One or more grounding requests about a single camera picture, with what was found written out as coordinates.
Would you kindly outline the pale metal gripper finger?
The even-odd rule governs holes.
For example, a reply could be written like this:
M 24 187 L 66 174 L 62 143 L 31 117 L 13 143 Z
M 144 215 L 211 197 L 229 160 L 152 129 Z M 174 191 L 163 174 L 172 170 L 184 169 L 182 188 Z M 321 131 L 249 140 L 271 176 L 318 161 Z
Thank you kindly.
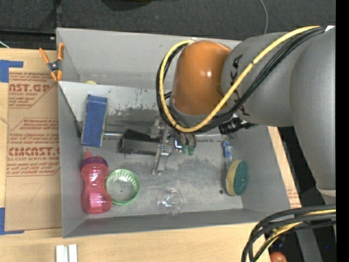
M 161 152 L 159 157 L 159 171 L 164 171 L 171 152 Z
M 152 169 L 152 174 L 158 174 L 161 171 L 161 146 L 159 145 L 155 154 L 155 163 L 154 163 L 154 167 Z

